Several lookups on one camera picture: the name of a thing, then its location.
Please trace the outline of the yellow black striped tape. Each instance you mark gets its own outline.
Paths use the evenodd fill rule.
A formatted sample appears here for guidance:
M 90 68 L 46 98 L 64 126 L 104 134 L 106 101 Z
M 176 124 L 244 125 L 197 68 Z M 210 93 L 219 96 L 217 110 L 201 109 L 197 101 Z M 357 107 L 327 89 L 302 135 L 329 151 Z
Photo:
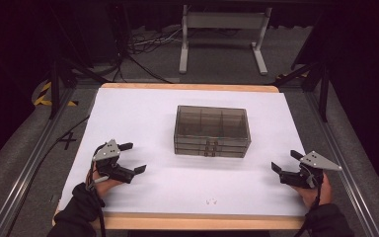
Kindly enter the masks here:
M 306 72 L 292 72 L 292 73 L 283 73 L 283 74 L 278 74 L 275 79 L 276 80 L 281 80 L 283 78 L 286 78 L 288 76 L 292 76 L 293 78 L 306 78 L 309 74 L 309 71 Z
M 39 106 L 39 105 L 51 106 L 52 105 L 52 101 L 51 100 L 47 100 L 45 98 L 45 95 L 49 91 L 50 87 L 51 87 L 51 83 L 50 82 L 46 82 L 43 85 L 42 89 L 38 93 L 38 97 L 34 101 L 34 105 L 35 106 Z

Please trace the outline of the grey metal floor rail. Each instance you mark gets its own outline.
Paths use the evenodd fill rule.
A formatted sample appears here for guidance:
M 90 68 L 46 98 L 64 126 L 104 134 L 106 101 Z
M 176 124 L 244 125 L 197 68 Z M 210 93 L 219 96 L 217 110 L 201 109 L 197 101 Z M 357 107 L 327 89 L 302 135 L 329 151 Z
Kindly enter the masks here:
M 59 97 L 54 99 L 54 101 L 59 102 L 59 105 L 54 105 L 55 111 L 50 112 L 48 118 L 43 121 L 43 127 L 40 129 L 39 136 L 34 139 L 33 150 L 29 153 L 28 159 L 23 165 L 19 175 L 14 176 L 15 181 L 11 185 L 11 190 L 0 206 L 0 237 L 7 237 L 12 231 L 28 196 L 39 165 L 44 159 L 46 146 L 73 93 L 73 89 L 65 89 Z
M 336 142 L 335 136 L 330 126 L 323 121 L 320 115 L 317 99 L 312 93 L 308 92 L 305 93 L 305 98 L 308 102 L 309 107 L 313 111 L 314 116 L 317 118 L 318 124 L 324 134 L 326 141 L 328 142 L 332 157 L 338 164 L 342 166 L 342 170 L 340 172 L 342 184 L 361 223 L 361 226 L 363 227 L 366 237 L 379 237 L 379 228 L 374 221 L 374 218 L 363 198 L 363 195 L 356 181 L 348 169 L 341 150 Z

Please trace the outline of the dark cabinet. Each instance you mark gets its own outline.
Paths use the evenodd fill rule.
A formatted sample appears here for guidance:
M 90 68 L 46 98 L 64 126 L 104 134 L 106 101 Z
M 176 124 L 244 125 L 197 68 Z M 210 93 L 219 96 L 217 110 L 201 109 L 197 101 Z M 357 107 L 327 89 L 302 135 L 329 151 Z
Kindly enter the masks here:
M 122 61 L 120 8 L 108 0 L 90 0 L 89 50 L 96 63 L 118 65 Z

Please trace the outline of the black metal stand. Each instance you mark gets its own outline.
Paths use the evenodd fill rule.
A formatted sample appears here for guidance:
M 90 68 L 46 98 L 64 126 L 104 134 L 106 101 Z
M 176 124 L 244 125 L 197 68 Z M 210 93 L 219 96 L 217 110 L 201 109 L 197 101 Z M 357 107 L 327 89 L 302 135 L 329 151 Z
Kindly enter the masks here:
M 108 80 L 98 75 L 97 73 L 87 69 L 80 64 L 67 59 L 59 58 L 53 62 L 50 73 L 51 82 L 51 114 L 50 119 L 54 119 L 62 107 L 67 105 L 65 99 L 61 96 L 67 95 L 71 92 L 77 85 L 77 76 L 72 72 L 72 70 L 79 71 L 86 78 L 91 78 L 92 80 L 98 82 L 100 85 L 108 83 Z
M 328 101 L 329 82 L 330 82 L 329 69 L 325 63 L 314 62 L 311 64 L 306 64 L 300 67 L 299 69 L 294 70 L 293 72 L 306 72 L 306 71 L 309 71 L 309 74 L 305 78 L 305 80 L 302 82 L 301 88 L 304 92 L 313 92 L 318 84 L 321 85 L 319 104 L 318 104 L 318 113 L 321 119 L 323 120 L 323 122 L 327 122 L 328 121 L 327 101 Z M 279 87 L 293 79 L 295 78 L 293 78 L 292 76 L 288 76 L 281 80 L 275 80 L 274 82 L 271 83 L 271 85 L 275 87 Z

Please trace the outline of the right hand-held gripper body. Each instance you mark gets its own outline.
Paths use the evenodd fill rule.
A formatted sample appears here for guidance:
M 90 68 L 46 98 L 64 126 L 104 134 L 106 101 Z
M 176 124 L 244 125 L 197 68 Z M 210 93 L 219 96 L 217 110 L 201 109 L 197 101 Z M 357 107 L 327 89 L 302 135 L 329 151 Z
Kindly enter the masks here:
M 279 174 L 282 184 L 302 189 L 317 189 L 323 184 L 324 171 L 341 171 L 338 165 L 315 151 L 303 155 L 299 161 L 300 170 L 295 172 L 283 171 Z

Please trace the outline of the white metal stand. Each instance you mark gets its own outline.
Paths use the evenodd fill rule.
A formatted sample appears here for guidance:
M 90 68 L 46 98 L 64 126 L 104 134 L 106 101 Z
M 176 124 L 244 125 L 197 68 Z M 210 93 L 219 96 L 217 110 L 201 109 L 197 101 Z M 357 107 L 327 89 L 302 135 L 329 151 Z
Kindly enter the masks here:
M 262 55 L 262 44 L 271 12 L 271 8 L 266 8 L 260 13 L 193 12 L 189 5 L 185 5 L 182 16 L 183 36 L 179 72 L 186 74 L 188 70 L 189 29 L 231 29 L 259 31 L 259 37 L 251 43 L 251 48 L 260 73 L 267 75 L 265 60 Z

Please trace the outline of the transparent grey drawer cabinet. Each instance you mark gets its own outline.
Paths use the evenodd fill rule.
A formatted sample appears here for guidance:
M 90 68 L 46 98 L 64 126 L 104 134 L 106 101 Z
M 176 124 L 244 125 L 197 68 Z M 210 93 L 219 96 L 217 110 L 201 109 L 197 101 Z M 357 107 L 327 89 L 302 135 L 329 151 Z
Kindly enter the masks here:
M 174 140 L 179 137 L 223 137 L 251 141 L 247 111 L 235 108 L 178 106 Z

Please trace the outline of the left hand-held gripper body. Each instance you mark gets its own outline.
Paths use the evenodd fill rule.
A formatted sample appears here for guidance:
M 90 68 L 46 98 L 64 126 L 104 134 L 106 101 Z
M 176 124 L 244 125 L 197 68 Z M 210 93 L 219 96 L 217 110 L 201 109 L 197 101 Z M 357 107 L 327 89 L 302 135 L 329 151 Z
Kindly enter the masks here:
M 121 167 L 117 163 L 120 152 L 116 141 L 111 139 L 97 148 L 93 161 L 102 178 L 130 184 L 135 174 L 134 171 Z

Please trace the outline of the person's left hand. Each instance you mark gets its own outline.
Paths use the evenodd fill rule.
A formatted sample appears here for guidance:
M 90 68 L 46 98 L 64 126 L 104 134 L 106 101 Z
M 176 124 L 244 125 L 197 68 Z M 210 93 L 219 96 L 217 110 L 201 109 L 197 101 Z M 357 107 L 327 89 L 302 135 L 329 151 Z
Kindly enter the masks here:
M 97 181 L 101 178 L 101 175 L 99 174 L 96 166 L 93 166 L 93 168 L 88 172 L 86 177 L 86 185 L 90 186 L 93 184 L 94 181 Z M 94 188 L 96 189 L 98 195 L 100 198 L 103 198 L 107 195 L 110 189 L 121 185 L 120 181 L 107 179 L 104 181 L 101 181 L 99 183 L 94 184 Z

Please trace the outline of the transparent grey drawer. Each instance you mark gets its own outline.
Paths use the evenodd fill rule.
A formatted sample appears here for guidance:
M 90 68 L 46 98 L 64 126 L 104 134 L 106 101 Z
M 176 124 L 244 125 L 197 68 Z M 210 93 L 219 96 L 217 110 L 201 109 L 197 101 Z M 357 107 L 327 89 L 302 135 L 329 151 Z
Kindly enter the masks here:
M 202 157 L 227 157 L 227 158 L 244 158 L 246 152 L 236 151 L 220 151 L 220 150 L 185 150 L 178 149 L 175 151 L 177 155 L 191 155 Z
M 244 146 L 228 146 L 216 144 L 184 144 L 179 143 L 175 149 L 196 150 L 196 151 L 217 151 L 217 152 L 246 152 L 249 147 Z
M 223 137 L 179 137 L 174 140 L 178 144 L 195 144 L 195 145 L 218 145 L 218 146 L 237 146 L 248 147 L 250 140 L 246 139 L 226 139 Z

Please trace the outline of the person's right hand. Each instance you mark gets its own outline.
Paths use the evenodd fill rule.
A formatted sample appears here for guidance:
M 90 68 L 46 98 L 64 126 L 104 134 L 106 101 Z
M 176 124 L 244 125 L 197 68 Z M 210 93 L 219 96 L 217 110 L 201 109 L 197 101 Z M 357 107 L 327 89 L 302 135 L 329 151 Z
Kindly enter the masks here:
M 332 202 L 332 187 L 330 182 L 325 179 L 319 190 L 301 189 L 294 187 L 294 190 L 302 197 L 304 204 L 311 208 L 316 198 L 320 198 L 319 205 L 328 204 Z

